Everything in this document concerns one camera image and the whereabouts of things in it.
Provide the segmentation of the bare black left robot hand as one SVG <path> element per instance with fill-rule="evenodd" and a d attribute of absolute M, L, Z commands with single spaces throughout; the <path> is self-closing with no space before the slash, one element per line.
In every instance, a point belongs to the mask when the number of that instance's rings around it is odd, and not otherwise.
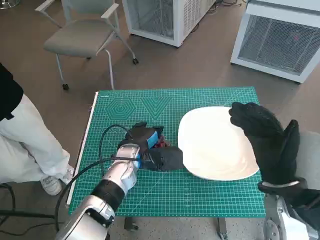
<path fill-rule="evenodd" d="M 164 126 L 147 127 L 147 122 L 138 122 L 132 126 L 125 134 L 125 140 L 128 143 L 136 144 L 140 151 L 144 152 L 153 148 L 161 138 Z"/>

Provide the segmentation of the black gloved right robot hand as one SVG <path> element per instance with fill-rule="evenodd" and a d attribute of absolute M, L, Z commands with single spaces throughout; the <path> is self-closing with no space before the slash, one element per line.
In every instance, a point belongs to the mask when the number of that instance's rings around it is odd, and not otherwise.
<path fill-rule="evenodd" d="M 248 138 L 264 182 L 285 185 L 297 180 L 300 146 L 297 120 L 292 119 L 283 128 L 271 111 L 253 102 L 234 102 L 229 114 L 230 122 Z"/>

